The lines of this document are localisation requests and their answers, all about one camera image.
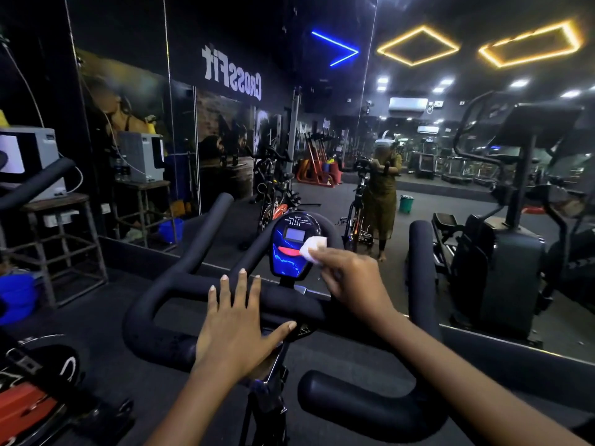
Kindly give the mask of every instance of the green bucket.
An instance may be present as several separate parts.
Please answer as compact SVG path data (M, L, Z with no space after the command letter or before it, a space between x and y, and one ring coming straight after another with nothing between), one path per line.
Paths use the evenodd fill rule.
M401 195L401 202L399 203L399 213L410 214L413 207L413 197L410 195Z

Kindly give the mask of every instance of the blue led arrow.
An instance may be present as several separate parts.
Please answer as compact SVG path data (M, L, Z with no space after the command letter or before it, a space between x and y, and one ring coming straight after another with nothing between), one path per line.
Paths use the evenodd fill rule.
M321 39L324 39L324 40L330 42L331 44L335 44L335 45L338 45L341 48L344 48L346 50L352 51L352 53L350 55L347 55L344 58L341 58L341 59L338 59L335 62L332 62L331 63L331 67L334 66L334 65L337 65L339 62L343 62L344 60L349 59L352 56L355 56L355 55L357 55L359 53L359 50L353 49L351 47L347 47L346 45L341 44L341 43L337 42L336 40L333 40L333 39L331 39L329 37L323 36L322 34L317 33L316 31L313 31L312 34L315 35L315 36L317 36L317 37L320 37Z

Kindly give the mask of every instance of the console screen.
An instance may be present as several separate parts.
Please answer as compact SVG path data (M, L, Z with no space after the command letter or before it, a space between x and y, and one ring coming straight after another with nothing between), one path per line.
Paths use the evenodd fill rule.
M303 230L297 230L295 228L288 228L285 232L285 239L289 239L291 241L296 241L297 243L303 242L303 237L305 236L306 232Z

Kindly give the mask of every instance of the yellow led light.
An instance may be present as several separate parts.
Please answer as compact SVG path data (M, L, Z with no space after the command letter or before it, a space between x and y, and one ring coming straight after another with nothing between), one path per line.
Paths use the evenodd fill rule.
M430 56L428 58L424 58L424 59L420 59L417 60L415 62L403 58L403 56L399 56L395 53L391 53L390 51L387 51L387 49L400 44L404 41L406 41L407 39L416 36L417 34L420 33L426 33L428 36L433 37L434 39L436 39L438 42L450 47L450 50L447 50L443 53L439 53L437 55L433 55ZM440 33L436 32L435 30L433 30L432 28L426 26L426 25L421 25L420 27L417 27L415 29L412 29L411 31L406 32L405 34L398 36L394 39L392 39L391 41L382 44L378 50L376 50L378 53L380 53L381 55L384 55L388 58L394 59L396 61L402 62L403 64L406 64L410 67L413 67L414 65L419 65L419 64L423 64L429 61L433 61L434 59L440 59L443 58L445 56L448 55L452 55L453 53L456 53L457 51L459 51L461 49L460 46L458 46L457 44L451 42L450 40L448 40L446 37L444 37L443 35L441 35Z
M568 42L568 47L562 50L557 51L550 51L549 53L539 53L537 55L527 56L525 58L513 59L509 61L502 61L494 52L491 50L496 47L501 47L502 45L508 44L512 41L520 41L525 40L529 37L539 36L540 34L550 33L552 31L560 30L566 42ZM481 56L486 58L489 62L491 62L494 66L501 68L501 67L511 67L514 65L525 64L527 62L538 61L541 59L550 59L555 58L557 56L564 56L564 55L571 55L578 51L578 49L582 46L581 39L579 37L578 32L576 31L575 27L573 26L572 22L567 20L565 22L556 23L553 25L548 25L546 27L536 29L535 31L529 31L527 33L520 34L515 38L507 38L503 39L495 44L487 44L482 46L479 49L479 53Z

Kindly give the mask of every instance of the white tissue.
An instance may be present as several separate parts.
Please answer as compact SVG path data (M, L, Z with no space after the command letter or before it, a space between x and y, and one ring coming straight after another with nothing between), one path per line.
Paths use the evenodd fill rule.
M327 247L326 237L324 237L324 236L310 236L308 239L306 239L306 242L303 243L302 247L299 250L299 254L301 256L303 256L309 262L314 263L315 265L318 265L320 263L318 261L316 261L314 258L312 258L312 256L308 252L308 249L311 248L314 250L318 250L320 247Z

